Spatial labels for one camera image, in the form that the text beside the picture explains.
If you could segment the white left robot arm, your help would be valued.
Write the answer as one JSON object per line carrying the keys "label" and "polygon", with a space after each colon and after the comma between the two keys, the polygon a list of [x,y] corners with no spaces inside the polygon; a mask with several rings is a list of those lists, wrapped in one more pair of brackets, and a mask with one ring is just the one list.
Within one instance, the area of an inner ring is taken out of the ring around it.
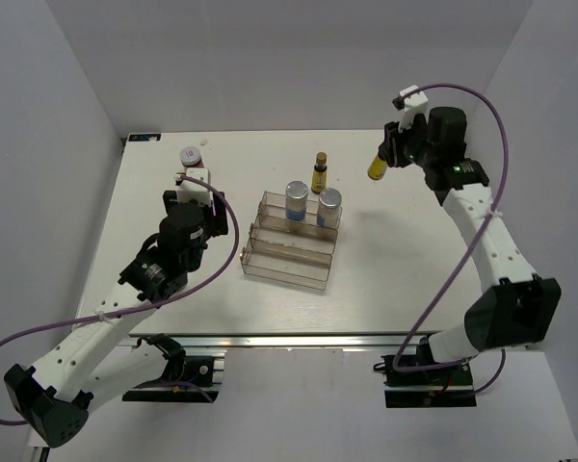
{"label": "white left robot arm", "polygon": [[164,194],[166,215],[117,283],[84,321],[29,367],[12,366],[4,382],[14,409],[54,449],[70,441],[91,413],[140,385],[171,385],[186,370],[184,348],[167,334],[139,340],[126,359],[101,364],[130,332],[188,284],[211,238],[228,232],[221,193],[202,200]]}

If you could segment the white blue jar silver lid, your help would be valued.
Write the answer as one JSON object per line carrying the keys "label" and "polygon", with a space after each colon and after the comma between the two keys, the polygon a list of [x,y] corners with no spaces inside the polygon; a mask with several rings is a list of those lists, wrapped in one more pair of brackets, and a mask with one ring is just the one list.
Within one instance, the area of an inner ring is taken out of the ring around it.
{"label": "white blue jar silver lid", "polygon": [[285,188],[285,216],[293,221],[304,221],[307,210],[308,187],[302,181],[291,181]]}

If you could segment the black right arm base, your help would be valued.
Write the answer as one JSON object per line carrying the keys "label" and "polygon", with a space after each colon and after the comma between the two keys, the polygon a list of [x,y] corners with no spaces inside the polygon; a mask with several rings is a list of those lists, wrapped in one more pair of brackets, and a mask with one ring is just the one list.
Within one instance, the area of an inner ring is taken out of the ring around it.
{"label": "black right arm base", "polygon": [[397,372],[394,355],[386,355],[373,366],[381,373],[385,406],[388,409],[476,407],[473,376],[468,365],[426,372]]}

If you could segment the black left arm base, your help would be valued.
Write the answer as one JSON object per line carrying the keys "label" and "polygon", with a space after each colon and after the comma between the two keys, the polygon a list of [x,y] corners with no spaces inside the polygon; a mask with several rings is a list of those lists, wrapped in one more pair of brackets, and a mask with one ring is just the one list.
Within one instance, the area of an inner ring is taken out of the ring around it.
{"label": "black left arm base", "polygon": [[165,360],[161,375],[122,395],[124,402],[207,403],[216,401],[223,382],[224,356],[189,352],[166,334],[142,337],[134,348],[157,347]]}

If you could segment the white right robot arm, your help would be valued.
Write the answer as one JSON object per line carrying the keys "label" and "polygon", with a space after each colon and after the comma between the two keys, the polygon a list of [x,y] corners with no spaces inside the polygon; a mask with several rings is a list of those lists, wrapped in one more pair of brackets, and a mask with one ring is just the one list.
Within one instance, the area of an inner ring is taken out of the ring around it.
{"label": "white right robot arm", "polygon": [[466,126],[459,108],[404,108],[399,121],[386,125],[380,146],[390,166],[423,170],[480,279],[482,294],[459,325],[422,338],[411,362],[403,353],[394,359],[394,371],[416,372],[430,384],[483,351],[542,342],[562,296],[557,280],[539,276],[497,214],[486,172],[465,155]]}

